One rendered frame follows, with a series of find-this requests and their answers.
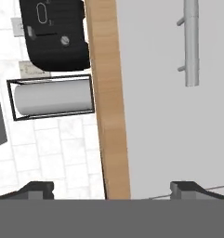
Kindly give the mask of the black coffee machine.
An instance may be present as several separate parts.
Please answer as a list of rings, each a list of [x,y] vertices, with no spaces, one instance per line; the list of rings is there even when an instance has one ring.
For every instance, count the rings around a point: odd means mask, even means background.
[[[90,67],[83,0],[20,0],[20,13],[28,56],[34,66],[46,72]]]

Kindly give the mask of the white paper towel roll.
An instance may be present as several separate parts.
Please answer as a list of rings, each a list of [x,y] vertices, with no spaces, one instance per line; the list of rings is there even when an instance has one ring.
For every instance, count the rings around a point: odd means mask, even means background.
[[[93,109],[88,80],[17,86],[14,98],[16,108],[22,115],[82,112]]]

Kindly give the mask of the white wall outlet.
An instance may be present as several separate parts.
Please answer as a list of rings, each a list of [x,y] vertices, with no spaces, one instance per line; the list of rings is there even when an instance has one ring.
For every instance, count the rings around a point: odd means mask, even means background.
[[[12,18],[12,29],[15,37],[21,37],[24,35],[23,24],[21,18]]]

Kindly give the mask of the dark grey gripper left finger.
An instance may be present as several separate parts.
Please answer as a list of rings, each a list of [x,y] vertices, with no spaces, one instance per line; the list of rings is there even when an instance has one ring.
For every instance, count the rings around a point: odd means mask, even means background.
[[[53,200],[53,181],[30,181],[18,191],[0,195],[0,200],[21,199],[21,200]]]

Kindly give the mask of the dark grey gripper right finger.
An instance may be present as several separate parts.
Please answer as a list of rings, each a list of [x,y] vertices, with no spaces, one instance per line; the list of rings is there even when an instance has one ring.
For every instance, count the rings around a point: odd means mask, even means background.
[[[171,181],[171,200],[224,200],[224,195],[210,192],[194,181]]]

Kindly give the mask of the light grey drawer front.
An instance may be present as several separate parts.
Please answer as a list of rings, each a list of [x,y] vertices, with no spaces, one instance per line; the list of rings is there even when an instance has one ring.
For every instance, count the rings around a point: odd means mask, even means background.
[[[224,0],[199,0],[200,84],[185,85],[183,0],[116,0],[131,196],[191,180],[224,195]]]

